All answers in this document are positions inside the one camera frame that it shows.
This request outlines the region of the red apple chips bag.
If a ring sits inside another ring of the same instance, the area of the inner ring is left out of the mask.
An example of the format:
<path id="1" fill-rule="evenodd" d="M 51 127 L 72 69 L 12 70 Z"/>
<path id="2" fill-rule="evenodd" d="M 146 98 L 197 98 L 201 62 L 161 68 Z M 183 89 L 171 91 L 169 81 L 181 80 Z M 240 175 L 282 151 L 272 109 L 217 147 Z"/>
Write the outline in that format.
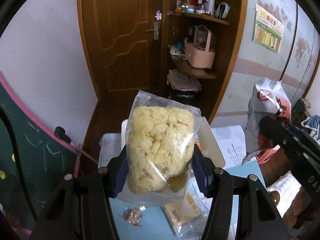
<path id="1" fill-rule="evenodd" d="M 242 161 L 243 164 L 260 152 L 275 147 L 274 142 L 265 136 L 259 127 L 259 122 L 266 116 L 281 124 L 290 122 L 291 102 L 280 81 L 264 77 L 255 82 L 248 104 L 247 124 L 244 129 L 247 154 Z"/>

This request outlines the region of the Calleton yellow bread package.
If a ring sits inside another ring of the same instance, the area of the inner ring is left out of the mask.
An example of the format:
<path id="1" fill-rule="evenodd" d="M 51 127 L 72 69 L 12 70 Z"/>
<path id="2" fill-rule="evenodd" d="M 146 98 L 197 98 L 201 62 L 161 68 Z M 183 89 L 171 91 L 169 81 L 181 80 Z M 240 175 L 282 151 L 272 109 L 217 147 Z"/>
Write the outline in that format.
<path id="1" fill-rule="evenodd" d="M 210 212 L 211 199 L 200 192 L 196 179 L 189 179 L 185 197 L 163 206 L 171 227 L 178 238 L 202 234 Z"/>

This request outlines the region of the yellow puffed rice cake pack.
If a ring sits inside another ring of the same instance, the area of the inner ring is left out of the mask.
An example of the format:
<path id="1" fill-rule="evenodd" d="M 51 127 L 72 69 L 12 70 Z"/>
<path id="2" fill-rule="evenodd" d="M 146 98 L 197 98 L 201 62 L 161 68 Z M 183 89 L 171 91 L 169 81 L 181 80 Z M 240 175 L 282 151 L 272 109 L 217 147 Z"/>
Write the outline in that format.
<path id="1" fill-rule="evenodd" d="M 182 200 L 201 111 L 140 90 L 125 131 L 129 171 L 118 199 L 160 206 Z"/>

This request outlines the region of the pink plastic stool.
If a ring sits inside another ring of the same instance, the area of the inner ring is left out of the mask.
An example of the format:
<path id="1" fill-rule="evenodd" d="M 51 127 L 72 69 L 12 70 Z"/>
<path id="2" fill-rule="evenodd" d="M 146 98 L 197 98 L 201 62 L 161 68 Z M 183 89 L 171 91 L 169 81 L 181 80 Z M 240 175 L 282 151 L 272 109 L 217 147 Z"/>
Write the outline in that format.
<path id="1" fill-rule="evenodd" d="M 271 159 L 271 157 L 278 152 L 279 149 L 280 146 L 277 145 L 274 148 L 260 151 L 255 157 L 258 164 L 261 165 L 267 163 Z"/>

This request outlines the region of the small nut mix packet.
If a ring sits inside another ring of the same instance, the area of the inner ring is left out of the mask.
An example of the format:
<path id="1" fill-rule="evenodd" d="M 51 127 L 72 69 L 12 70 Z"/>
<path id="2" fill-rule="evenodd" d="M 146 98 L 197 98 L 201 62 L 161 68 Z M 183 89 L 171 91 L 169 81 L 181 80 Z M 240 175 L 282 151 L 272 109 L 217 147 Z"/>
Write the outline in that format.
<path id="1" fill-rule="evenodd" d="M 125 207 L 123 213 L 123 220 L 132 226 L 141 227 L 141 220 L 143 218 L 143 212 L 146 210 L 146 206 L 128 206 Z"/>

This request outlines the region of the teal floral tablecloth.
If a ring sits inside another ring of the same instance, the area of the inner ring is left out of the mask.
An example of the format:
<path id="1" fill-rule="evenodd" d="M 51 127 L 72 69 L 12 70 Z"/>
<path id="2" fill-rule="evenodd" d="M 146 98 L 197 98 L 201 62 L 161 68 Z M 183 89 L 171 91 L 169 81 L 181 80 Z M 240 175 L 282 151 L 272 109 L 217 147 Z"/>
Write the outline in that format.
<path id="1" fill-rule="evenodd" d="M 253 173 L 260 180 L 263 179 L 261 170 L 256 159 L 251 159 L 245 165 L 242 160 L 246 155 L 245 135 L 242 127 L 227 126 L 212 128 L 211 135 L 217 141 L 219 149 L 226 162 L 224 168 L 231 175 L 247 177 Z M 207 221 L 209 208 L 212 203 L 210 199 L 204 197 L 196 185 L 194 177 L 189 179 L 188 191 L 192 199 L 204 214 L 202 218 L 195 218 L 182 228 L 187 232 L 176 232 L 176 227 L 172 226 L 170 218 L 165 210 L 160 206 L 146 207 L 142 205 L 132 205 L 122 202 L 119 199 L 111 199 L 111 207 L 116 227 L 121 239 L 200 239 Z M 138 225 L 131 225 L 124 218 L 125 212 L 129 208 L 137 208 L 142 215 Z"/>

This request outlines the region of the white plastic storage bin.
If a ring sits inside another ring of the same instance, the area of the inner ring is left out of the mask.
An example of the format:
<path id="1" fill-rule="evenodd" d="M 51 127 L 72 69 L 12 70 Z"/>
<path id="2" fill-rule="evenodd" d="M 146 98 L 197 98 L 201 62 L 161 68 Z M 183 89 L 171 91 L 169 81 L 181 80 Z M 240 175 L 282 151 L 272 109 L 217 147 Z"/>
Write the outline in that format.
<path id="1" fill-rule="evenodd" d="M 216 167 L 224 167 L 223 156 L 207 120 L 187 109 L 135 108 L 127 121 L 123 148 L 137 178 L 154 176 L 157 172 L 170 177 L 188 170 L 195 137 L 199 137 L 201 153 Z"/>

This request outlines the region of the white patterned wardrobe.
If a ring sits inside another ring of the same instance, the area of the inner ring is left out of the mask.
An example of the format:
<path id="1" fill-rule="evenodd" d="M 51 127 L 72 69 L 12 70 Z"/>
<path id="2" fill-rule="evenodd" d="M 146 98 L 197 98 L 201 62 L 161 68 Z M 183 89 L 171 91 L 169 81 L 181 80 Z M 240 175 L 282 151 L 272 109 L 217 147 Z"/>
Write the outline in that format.
<path id="1" fill-rule="evenodd" d="M 285 27 L 278 53 L 254 41 L 256 5 L 265 8 Z M 253 85 L 262 77 L 280 80 L 295 104 L 305 94 L 318 67 L 318 55 L 319 32 L 296 0 L 248 0 L 240 49 L 211 127 L 245 127 Z"/>

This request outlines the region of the wooden corner shelf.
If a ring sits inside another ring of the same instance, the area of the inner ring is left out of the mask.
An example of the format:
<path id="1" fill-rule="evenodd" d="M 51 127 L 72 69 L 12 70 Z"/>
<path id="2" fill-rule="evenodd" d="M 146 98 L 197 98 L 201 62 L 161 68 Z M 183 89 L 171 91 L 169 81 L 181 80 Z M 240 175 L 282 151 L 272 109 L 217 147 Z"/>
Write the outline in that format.
<path id="1" fill-rule="evenodd" d="M 162 0 L 159 93 L 217 114 L 244 32 L 248 0 Z M 171 69 L 197 79 L 200 90 L 183 96 L 167 81 Z"/>

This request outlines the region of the brown wooden door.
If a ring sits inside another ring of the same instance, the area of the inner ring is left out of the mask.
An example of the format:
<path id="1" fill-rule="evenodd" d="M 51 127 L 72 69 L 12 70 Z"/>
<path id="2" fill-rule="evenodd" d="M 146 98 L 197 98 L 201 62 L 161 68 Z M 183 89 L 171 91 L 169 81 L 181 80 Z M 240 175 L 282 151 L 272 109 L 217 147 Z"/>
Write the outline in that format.
<path id="1" fill-rule="evenodd" d="M 77 0 L 82 46 L 98 100 L 159 89 L 162 3 Z"/>

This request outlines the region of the green chalkboard pink frame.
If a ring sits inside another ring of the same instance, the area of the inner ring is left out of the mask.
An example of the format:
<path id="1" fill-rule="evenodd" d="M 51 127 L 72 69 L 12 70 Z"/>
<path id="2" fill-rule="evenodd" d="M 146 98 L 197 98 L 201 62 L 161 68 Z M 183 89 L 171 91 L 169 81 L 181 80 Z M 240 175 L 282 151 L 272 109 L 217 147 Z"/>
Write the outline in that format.
<path id="1" fill-rule="evenodd" d="M 30 234 L 35 219 L 60 180 L 77 175 L 80 161 L 97 159 L 73 141 L 62 126 L 48 128 L 1 77 L 1 208 L 14 221 L 14 228 Z"/>

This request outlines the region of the colourful wall poster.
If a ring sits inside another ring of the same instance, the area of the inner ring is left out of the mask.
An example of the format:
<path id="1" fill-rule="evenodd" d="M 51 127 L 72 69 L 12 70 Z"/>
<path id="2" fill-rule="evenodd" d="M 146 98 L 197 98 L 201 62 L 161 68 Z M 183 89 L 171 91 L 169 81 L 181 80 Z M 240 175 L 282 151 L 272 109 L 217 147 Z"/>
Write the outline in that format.
<path id="1" fill-rule="evenodd" d="M 253 41 L 279 54 L 285 25 L 260 5 L 255 5 Z"/>

